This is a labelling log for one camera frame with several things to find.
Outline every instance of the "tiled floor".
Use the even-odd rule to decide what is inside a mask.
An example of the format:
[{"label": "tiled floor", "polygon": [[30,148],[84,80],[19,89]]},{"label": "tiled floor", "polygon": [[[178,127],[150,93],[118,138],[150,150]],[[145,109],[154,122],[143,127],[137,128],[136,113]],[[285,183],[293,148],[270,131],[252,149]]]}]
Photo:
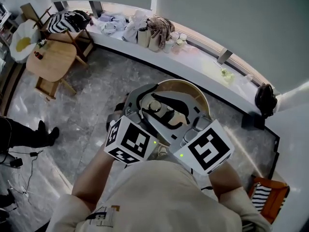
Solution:
[{"label": "tiled floor", "polygon": [[[88,63],[90,67],[87,70],[76,63],[68,74],[67,81],[77,90],[75,96],[61,86],[56,100],[47,102],[34,89],[37,77],[27,70],[17,86],[8,117],[34,130],[39,120],[43,120],[50,129],[58,126],[60,137],[54,146],[45,148],[33,163],[28,194],[20,195],[13,190],[18,204],[18,209],[10,213],[13,231],[32,232],[49,220],[58,197],[71,191],[74,180],[104,141],[106,118],[127,92],[147,83],[171,78],[102,49],[94,51]],[[267,131],[242,129],[240,112],[208,94],[206,97],[211,116],[219,120],[236,147],[230,163],[248,188],[251,174],[268,175],[274,159],[275,137]],[[32,150],[14,148],[18,152]],[[0,166],[1,194],[10,185],[19,191],[27,185],[32,159],[28,155],[16,156],[24,162],[20,170]],[[120,162],[114,163],[102,201],[124,166]],[[201,188],[210,185],[207,177],[196,173],[194,176]],[[204,192],[214,197],[212,191]]]}]

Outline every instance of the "table leg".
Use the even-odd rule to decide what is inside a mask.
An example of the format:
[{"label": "table leg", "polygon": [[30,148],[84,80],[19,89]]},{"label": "table leg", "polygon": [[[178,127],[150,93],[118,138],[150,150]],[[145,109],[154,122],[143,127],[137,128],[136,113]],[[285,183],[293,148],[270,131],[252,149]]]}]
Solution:
[{"label": "table leg", "polygon": [[69,89],[72,93],[76,94],[76,91],[71,87],[70,84],[68,84],[68,82],[66,80],[64,80],[63,78],[61,79],[61,82],[63,83],[63,85],[65,87],[67,87],[67,89]]},{"label": "table leg", "polygon": [[79,61],[80,63],[82,63],[82,64],[85,65],[86,67],[88,67],[88,64],[87,64],[85,61],[83,61],[83,60],[81,59],[80,56],[76,55],[75,58],[76,58],[77,61]]}]

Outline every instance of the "black bag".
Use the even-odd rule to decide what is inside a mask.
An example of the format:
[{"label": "black bag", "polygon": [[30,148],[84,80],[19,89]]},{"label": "black bag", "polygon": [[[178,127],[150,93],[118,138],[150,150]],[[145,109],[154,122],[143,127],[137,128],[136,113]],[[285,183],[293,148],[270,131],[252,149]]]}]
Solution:
[{"label": "black bag", "polygon": [[270,84],[263,83],[256,92],[255,105],[260,109],[262,118],[272,116],[277,105],[277,99]]}]

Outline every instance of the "person's right arm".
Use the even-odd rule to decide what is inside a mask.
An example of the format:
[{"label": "person's right arm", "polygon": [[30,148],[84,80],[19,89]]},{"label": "person's right arm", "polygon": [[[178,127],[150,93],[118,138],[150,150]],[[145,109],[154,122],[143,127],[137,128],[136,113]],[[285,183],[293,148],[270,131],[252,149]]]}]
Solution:
[{"label": "person's right arm", "polygon": [[271,231],[270,223],[252,204],[232,166],[225,162],[209,175],[213,191],[219,203],[237,213],[242,221],[252,222],[257,232]]}]

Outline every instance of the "wooden table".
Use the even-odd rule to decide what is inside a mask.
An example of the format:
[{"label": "wooden table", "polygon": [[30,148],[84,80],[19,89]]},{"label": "wooden table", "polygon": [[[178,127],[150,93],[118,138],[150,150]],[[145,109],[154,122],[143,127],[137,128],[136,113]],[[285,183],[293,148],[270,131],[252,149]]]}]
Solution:
[{"label": "wooden table", "polygon": [[76,55],[76,48],[72,44],[47,41],[41,49],[37,45],[33,51],[38,51],[43,55],[39,60],[31,53],[27,59],[26,68],[30,72],[39,76],[36,89],[51,99],[55,99],[58,84],[62,82],[73,93],[76,91],[64,80],[74,60],[77,59],[82,64],[87,65]]}]

